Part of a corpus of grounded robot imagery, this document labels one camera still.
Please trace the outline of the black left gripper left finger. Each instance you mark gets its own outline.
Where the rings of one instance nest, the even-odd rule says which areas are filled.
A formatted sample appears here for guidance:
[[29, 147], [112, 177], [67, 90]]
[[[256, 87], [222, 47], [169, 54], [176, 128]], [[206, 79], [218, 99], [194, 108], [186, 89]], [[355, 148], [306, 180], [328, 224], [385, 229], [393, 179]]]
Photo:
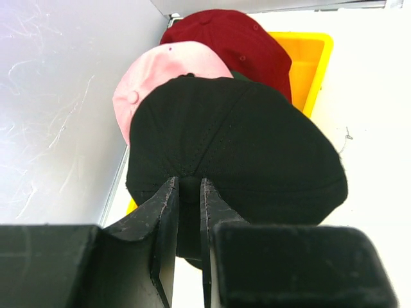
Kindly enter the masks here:
[[2, 307], [170, 307], [179, 181], [107, 228], [2, 225]]

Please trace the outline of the pink baseball cap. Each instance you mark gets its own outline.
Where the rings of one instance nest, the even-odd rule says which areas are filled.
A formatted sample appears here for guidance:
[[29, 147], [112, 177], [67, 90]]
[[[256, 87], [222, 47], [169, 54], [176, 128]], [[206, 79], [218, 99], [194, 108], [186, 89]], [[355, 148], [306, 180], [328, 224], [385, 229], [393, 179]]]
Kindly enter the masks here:
[[195, 41], [154, 47], [129, 67], [112, 98], [116, 120], [126, 145], [130, 144], [132, 118], [144, 98], [171, 79], [189, 73], [208, 79], [233, 77], [210, 47]]

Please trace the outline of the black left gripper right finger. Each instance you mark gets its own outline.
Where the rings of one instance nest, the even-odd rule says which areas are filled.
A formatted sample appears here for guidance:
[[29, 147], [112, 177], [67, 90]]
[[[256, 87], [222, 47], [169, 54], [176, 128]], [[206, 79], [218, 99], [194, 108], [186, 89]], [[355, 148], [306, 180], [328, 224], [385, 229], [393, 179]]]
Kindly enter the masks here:
[[206, 307], [397, 307], [379, 255], [359, 229], [252, 225], [200, 186]]

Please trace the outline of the black baseball cap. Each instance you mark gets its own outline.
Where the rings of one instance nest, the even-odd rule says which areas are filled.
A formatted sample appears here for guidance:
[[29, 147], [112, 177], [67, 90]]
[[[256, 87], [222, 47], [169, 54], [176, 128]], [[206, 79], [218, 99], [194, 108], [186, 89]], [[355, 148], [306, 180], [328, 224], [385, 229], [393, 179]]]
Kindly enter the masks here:
[[179, 179], [177, 257], [201, 268], [200, 184], [253, 224], [317, 225], [347, 198], [328, 138], [277, 90], [179, 76], [155, 88], [130, 127], [126, 187], [141, 205]]

